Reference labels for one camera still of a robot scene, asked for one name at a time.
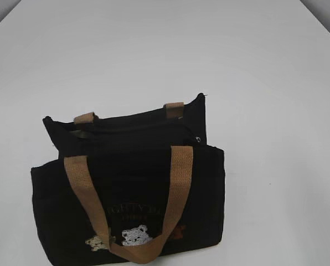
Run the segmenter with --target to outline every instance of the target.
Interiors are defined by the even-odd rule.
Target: handbag
[[[52,265],[148,263],[220,242],[224,152],[207,145],[72,156],[32,168]]]
[[[204,98],[43,120],[59,158],[31,169],[32,203],[52,265],[143,264],[221,241],[224,152],[207,145]]]
[[[74,122],[53,121],[47,116],[43,123],[59,158],[95,155],[105,150],[207,144],[203,93],[189,104],[165,104],[140,114],[99,119],[90,112],[76,117]]]

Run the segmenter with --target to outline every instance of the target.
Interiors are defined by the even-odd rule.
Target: tan strap
[[[97,117],[94,112],[89,112],[87,114],[79,115],[74,118],[74,124],[85,124],[85,123],[93,123],[94,118]]]
[[[166,118],[176,118],[183,116],[184,103],[165,104]]]
[[[102,240],[108,239],[109,227],[104,209],[90,177],[87,157],[65,157],[64,167],[70,186],[86,211],[95,233]],[[109,248],[108,241],[105,241],[104,244]]]
[[[111,240],[105,212],[92,185],[86,157],[65,158],[64,165],[71,187],[85,208],[92,227],[111,253],[141,264],[149,263],[160,255],[166,240],[182,216],[188,198],[193,165],[191,146],[171,147],[170,188],[162,234],[137,246],[122,247]]]

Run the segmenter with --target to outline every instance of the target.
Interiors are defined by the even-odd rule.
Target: white table
[[[44,116],[201,91],[223,241],[151,265],[330,265],[330,34],[298,0],[23,0],[0,24],[0,266],[50,265],[29,173],[57,155]]]

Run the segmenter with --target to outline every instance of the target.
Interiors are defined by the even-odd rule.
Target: brown canvas handle
[[[156,259],[182,216],[192,180],[193,148],[171,147],[170,188],[162,234],[143,245],[122,247],[110,234],[106,215],[92,184],[86,156],[66,157],[64,166],[70,185],[89,216],[96,234],[107,249],[129,261],[145,264]]]
[[[166,118],[175,118],[183,116],[183,102],[164,104],[164,108],[166,109]],[[93,123],[95,118],[98,118],[97,115],[95,115],[94,112],[89,112],[87,114],[79,115],[74,118],[74,124]]]

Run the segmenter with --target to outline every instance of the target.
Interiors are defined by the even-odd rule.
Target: embroidered bear
[[[146,230],[148,230],[148,228],[144,225],[140,225],[137,228],[133,228],[130,230],[123,230],[122,236],[125,240],[122,241],[122,244],[124,246],[130,246],[142,245],[149,242],[153,238],[146,233]]]
[[[94,236],[86,240],[85,244],[90,245],[92,247],[92,251],[98,251],[99,249],[107,249],[98,236]]]

